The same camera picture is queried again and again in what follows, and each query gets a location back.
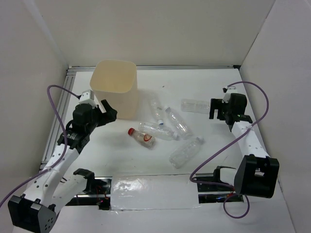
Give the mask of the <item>red cap plastic bottle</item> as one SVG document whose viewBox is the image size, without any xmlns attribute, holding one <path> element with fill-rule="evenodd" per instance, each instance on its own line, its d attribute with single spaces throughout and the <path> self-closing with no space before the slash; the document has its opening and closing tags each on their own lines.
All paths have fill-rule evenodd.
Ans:
<svg viewBox="0 0 311 233">
<path fill-rule="evenodd" d="M 153 136 L 145 132 L 135 130 L 134 128 L 130 128 L 128 130 L 128 135 L 146 148 L 152 148 L 156 142 Z"/>
</svg>

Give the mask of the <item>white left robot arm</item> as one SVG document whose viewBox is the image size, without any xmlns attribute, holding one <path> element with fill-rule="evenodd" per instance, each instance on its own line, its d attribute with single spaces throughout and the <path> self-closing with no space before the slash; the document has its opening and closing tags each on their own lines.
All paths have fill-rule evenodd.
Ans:
<svg viewBox="0 0 311 233">
<path fill-rule="evenodd" d="M 76 105 L 44 169 L 21 196 L 8 201 L 12 224 L 33 233 L 48 233 L 61 209 L 80 192 L 92 193 L 96 188 L 94 172 L 79 168 L 68 177 L 65 173 L 90 141 L 95 128 L 114 122 L 117 111 L 107 100 L 101 101 L 105 112 L 94 102 Z"/>
</svg>

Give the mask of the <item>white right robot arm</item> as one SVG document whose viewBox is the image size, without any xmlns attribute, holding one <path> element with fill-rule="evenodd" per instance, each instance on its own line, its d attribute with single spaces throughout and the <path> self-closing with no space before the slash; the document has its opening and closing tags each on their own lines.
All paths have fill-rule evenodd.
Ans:
<svg viewBox="0 0 311 233">
<path fill-rule="evenodd" d="M 238 138 L 242 160 L 238 168 L 218 166 L 213 172 L 212 185 L 224 190 L 228 185 L 234 187 L 237 194 L 271 198 L 274 194 L 279 162 L 271 158 L 260 144 L 252 129 L 252 119 L 245 114 L 247 98 L 243 94 L 226 94 L 224 99 L 211 99 L 209 118 L 225 121 L 231 133 Z"/>
</svg>

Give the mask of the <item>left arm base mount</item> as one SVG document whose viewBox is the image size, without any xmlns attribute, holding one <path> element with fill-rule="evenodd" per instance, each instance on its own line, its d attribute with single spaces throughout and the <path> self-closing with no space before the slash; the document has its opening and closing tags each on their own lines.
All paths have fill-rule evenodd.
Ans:
<svg viewBox="0 0 311 233">
<path fill-rule="evenodd" d="M 91 190 L 78 193 L 66 206 L 93 206 L 99 210 L 110 210 L 111 183 L 112 177 L 95 177 Z"/>
</svg>

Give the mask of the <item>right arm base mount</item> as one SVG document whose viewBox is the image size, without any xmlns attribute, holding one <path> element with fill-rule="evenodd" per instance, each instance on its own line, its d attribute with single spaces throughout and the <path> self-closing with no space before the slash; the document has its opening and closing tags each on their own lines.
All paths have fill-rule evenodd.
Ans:
<svg viewBox="0 0 311 233">
<path fill-rule="evenodd" d="M 212 182 L 213 175 L 207 174 L 194 178 L 201 182 Z M 230 193 L 234 193 L 232 189 L 225 186 L 211 185 L 211 184 L 197 184 L 198 200 L 200 204 L 204 203 L 223 203 Z M 231 197 L 227 202 L 243 202 L 243 197 Z"/>
</svg>

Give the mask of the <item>clear bottle blue cap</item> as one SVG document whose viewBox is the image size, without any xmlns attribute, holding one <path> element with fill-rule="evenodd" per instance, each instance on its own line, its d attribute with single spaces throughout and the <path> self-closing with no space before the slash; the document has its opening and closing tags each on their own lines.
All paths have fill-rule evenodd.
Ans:
<svg viewBox="0 0 311 233">
<path fill-rule="evenodd" d="M 156 120 L 158 125 L 164 125 L 163 108 L 157 95 L 151 94 L 148 100 L 153 118 Z"/>
</svg>

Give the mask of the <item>clear bottle white cap diagonal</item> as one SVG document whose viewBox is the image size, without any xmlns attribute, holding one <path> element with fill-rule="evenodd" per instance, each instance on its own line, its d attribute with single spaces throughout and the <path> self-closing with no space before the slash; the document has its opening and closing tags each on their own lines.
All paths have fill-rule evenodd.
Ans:
<svg viewBox="0 0 311 233">
<path fill-rule="evenodd" d="M 180 114 L 169 106 L 164 107 L 169 122 L 176 128 L 178 135 L 182 139 L 188 139 L 193 136 L 193 132 Z"/>
</svg>

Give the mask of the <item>clear capless bottle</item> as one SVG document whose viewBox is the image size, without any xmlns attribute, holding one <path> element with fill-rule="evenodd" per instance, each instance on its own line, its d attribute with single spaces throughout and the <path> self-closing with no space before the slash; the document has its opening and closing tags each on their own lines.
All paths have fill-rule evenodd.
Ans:
<svg viewBox="0 0 311 233">
<path fill-rule="evenodd" d="M 181 111 L 191 113 L 209 113 L 209 103 L 202 100 L 182 99 L 181 100 Z"/>
</svg>

